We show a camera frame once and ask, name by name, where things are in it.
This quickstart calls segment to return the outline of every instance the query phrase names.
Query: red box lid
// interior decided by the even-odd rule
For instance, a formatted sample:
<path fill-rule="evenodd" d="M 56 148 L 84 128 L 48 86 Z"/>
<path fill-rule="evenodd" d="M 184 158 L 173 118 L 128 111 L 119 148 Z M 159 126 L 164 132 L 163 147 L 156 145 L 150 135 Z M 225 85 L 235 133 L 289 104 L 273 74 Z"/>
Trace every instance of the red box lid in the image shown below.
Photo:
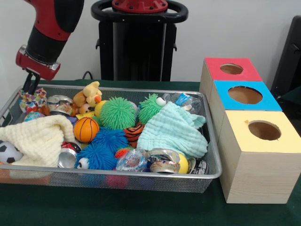
<path fill-rule="evenodd" d="M 213 80 L 262 81 L 248 58 L 205 58 Z"/>

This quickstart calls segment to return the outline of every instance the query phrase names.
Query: clear plastic bag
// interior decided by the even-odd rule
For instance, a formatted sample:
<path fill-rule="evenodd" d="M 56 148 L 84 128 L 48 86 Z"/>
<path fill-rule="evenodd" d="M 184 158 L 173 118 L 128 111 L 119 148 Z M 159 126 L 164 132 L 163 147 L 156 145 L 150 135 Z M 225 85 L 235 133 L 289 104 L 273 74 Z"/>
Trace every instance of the clear plastic bag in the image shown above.
<path fill-rule="evenodd" d="M 130 150 L 117 162 L 116 170 L 142 172 L 147 169 L 147 154 L 144 149 Z"/>

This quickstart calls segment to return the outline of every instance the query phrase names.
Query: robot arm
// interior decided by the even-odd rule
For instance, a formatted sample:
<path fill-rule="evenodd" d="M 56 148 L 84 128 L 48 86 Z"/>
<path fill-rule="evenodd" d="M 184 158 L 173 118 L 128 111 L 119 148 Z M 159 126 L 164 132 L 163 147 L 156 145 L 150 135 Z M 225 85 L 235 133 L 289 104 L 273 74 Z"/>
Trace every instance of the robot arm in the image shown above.
<path fill-rule="evenodd" d="M 60 68 L 56 62 L 81 16 L 84 0 L 24 0 L 36 10 L 28 44 L 16 56 L 16 64 L 29 75 L 24 91 L 33 93 L 40 78 L 52 80 Z M 32 76 L 36 77 L 31 85 Z"/>

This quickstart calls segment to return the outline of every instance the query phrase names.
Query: light blue washcloth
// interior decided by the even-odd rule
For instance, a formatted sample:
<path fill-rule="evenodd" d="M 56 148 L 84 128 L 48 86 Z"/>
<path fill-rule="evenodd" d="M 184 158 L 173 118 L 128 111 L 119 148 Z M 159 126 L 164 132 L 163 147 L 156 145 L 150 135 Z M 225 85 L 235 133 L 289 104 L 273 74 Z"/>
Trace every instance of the light blue washcloth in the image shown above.
<path fill-rule="evenodd" d="M 207 153 L 208 143 L 197 130 L 206 122 L 205 117 L 190 114 L 168 102 L 145 125 L 138 139 L 138 148 L 151 150 L 166 148 L 195 158 Z"/>

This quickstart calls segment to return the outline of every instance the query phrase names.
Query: crushed plastic bottle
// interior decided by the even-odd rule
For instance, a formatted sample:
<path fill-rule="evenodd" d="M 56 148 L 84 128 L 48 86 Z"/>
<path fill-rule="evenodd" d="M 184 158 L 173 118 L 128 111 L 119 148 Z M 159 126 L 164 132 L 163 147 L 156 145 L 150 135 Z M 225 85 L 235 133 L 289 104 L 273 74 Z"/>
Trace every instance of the crushed plastic bottle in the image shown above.
<path fill-rule="evenodd" d="M 194 98 L 185 93 L 165 93 L 162 98 L 165 99 L 167 103 L 171 101 L 181 107 L 191 105 L 191 108 L 188 107 L 188 112 L 191 114 L 201 114 L 202 102 L 198 98 Z"/>

